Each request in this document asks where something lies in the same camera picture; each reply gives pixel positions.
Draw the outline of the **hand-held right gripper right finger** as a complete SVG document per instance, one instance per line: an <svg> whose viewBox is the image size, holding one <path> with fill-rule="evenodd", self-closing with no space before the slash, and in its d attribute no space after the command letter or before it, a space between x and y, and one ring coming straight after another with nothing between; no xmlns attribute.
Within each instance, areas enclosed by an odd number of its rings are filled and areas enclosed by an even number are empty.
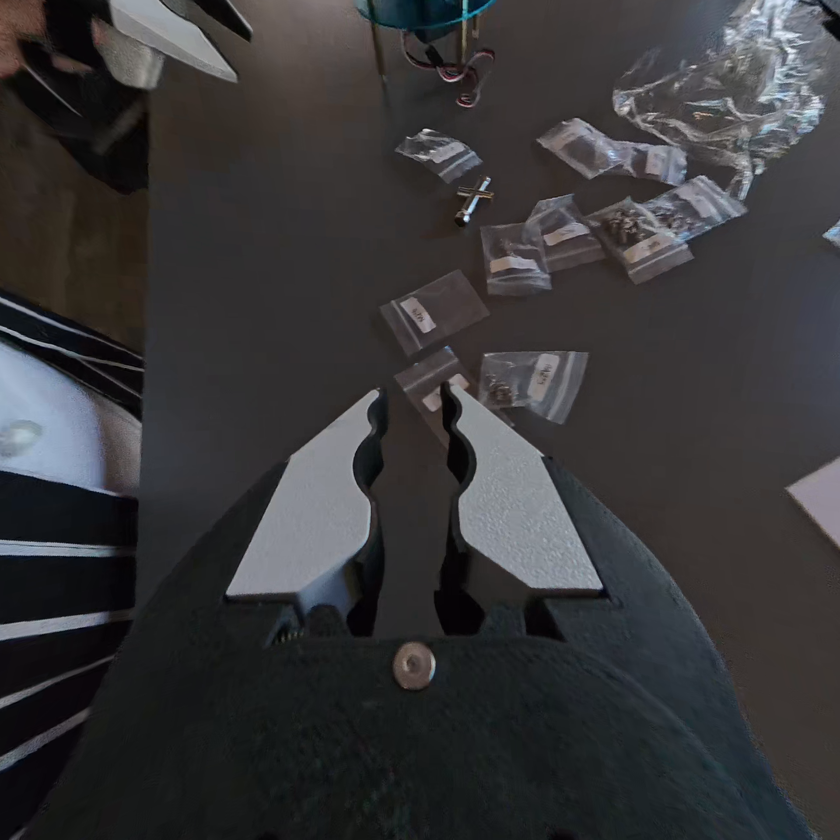
<svg viewBox="0 0 840 840"><path fill-rule="evenodd" d="M477 634L497 606L539 626L549 601L602 599L551 459L460 386L441 396L456 480L434 594L443 632Z"/></svg>

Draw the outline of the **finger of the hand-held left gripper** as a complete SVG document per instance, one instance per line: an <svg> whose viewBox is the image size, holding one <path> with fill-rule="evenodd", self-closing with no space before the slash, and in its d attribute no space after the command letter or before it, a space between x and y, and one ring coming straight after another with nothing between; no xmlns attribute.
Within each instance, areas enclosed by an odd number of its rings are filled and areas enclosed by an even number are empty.
<svg viewBox="0 0 840 840"><path fill-rule="evenodd" d="M190 10L196 7L237 37L245 41L253 38L250 23L231 1L163 1L163 4L183 18L189 18Z"/></svg>
<svg viewBox="0 0 840 840"><path fill-rule="evenodd" d="M224 81L238 74L204 32L161 1L109 1L111 25L163 55Z"/></svg>

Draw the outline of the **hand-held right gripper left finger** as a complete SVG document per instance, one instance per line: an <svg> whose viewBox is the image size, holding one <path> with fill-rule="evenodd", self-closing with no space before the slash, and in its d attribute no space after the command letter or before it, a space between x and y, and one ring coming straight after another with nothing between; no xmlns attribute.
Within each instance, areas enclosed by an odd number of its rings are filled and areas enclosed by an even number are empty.
<svg viewBox="0 0 840 840"><path fill-rule="evenodd" d="M352 635L372 635L385 563L371 489L386 431L387 396L374 388L289 457L226 601L284 603L300 619L330 606Z"/></svg>

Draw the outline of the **clear plastic wrap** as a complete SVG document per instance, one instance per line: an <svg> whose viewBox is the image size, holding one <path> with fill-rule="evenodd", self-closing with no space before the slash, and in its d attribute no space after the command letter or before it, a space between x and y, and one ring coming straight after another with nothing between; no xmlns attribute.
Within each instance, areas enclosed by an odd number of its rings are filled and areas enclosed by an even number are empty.
<svg viewBox="0 0 840 840"><path fill-rule="evenodd" d="M693 160L731 169L743 200L823 118L838 70L838 2L741 2L705 58L658 76L658 52L616 82L616 114Z"/></svg>

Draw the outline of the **dark desk with wooden edge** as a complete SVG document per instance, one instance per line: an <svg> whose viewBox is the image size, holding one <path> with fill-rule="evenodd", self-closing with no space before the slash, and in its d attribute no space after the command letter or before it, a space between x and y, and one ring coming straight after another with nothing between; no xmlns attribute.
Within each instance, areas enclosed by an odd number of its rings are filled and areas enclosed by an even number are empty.
<svg viewBox="0 0 840 840"><path fill-rule="evenodd" d="M614 83L661 48L697 60L737 2L498 2L478 106L382 35L386 84L352 2L242 2L250 43L214 35L229 85L181 65L152 107L138 603L263 475L376 386L388 389L374 486L386 550L379 637L438 630L454 481L394 381L409 361L379 307L451 270L481 295L480 227L573 193L589 213L656 184L586 181L535 140L582 118L648 141ZM514 413L653 551L727 660L777 780L838 838L838 551L786 487L838 456L838 70L822 120L772 161L747 216L640 286L610 261L549 293L488 299L449 340L590 354L566 424ZM395 153L431 129L482 165L442 182ZM466 227L460 186L492 178Z"/></svg>

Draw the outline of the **person's left hand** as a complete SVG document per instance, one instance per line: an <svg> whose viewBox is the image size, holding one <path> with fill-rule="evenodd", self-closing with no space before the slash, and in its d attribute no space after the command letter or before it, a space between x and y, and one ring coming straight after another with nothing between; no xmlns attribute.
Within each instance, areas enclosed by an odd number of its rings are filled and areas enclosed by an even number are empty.
<svg viewBox="0 0 840 840"><path fill-rule="evenodd" d="M42 40L46 34L43 1L1 1L1 78L23 65L20 42Z"/></svg>

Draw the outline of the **scattered small clear parts bags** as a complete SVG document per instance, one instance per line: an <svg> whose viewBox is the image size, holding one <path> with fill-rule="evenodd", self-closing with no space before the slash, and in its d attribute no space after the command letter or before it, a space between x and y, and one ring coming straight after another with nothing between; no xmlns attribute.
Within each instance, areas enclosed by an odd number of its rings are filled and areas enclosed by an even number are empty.
<svg viewBox="0 0 840 840"><path fill-rule="evenodd" d="M721 187L706 175L688 178L687 152L676 145L613 140L590 123L568 119L537 139L538 145L587 180L620 175L669 189L637 202L632 197L583 214L573 194L539 200L523 223L485 226L479 241L486 294L523 298L551 291L553 278L572 268L613 259L636 285L693 259L690 243L743 217L743 198L761 161L735 154L717 165L738 167ZM405 137L395 153L420 164L442 182L455 183L483 163L463 141L433 129ZM381 315L407 356L488 317L476 289L459 269L396 297ZM479 402L504 417L511 408L562 425L581 389L589 354L584 351L501 351L483 355ZM442 411L442 385L469 389L470 382L449 347L418 362L396 380L418 411Z"/></svg>

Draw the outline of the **person's striped black shirt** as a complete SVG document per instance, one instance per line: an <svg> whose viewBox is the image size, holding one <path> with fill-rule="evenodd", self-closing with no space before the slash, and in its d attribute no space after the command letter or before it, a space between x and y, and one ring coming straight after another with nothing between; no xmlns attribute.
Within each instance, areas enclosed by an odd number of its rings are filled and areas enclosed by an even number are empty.
<svg viewBox="0 0 840 840"><path fill-rule="evenodd" d="M1 295L1 835L22 838L130 630L144 360Z"/></svg>

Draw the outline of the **white foam square with hole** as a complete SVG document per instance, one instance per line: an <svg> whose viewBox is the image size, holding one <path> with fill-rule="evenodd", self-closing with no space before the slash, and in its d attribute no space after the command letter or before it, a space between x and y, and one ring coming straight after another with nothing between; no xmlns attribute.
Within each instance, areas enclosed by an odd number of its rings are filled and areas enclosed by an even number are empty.
<svg viewBox="0 0 840 840"><path fill-rule="evenodd" d="M839 548L839 457L786 487L786 493Z"/></svg>

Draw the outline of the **silver cross socket wrench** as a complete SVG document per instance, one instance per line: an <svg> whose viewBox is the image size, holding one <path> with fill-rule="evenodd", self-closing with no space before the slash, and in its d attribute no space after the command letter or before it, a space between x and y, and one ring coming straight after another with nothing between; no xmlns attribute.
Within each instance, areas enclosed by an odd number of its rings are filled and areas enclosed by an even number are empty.
<svg viewBox="0 0 840 840"><path fill-rule="evenodd" d="M462 205L455 216L455 224L459 228L465 228L471 221L480 202L491 202L495 194L490 189L492 178L483 175L477 184L473 186L462 185L458 187L456 196L462 199Z"/></svg>

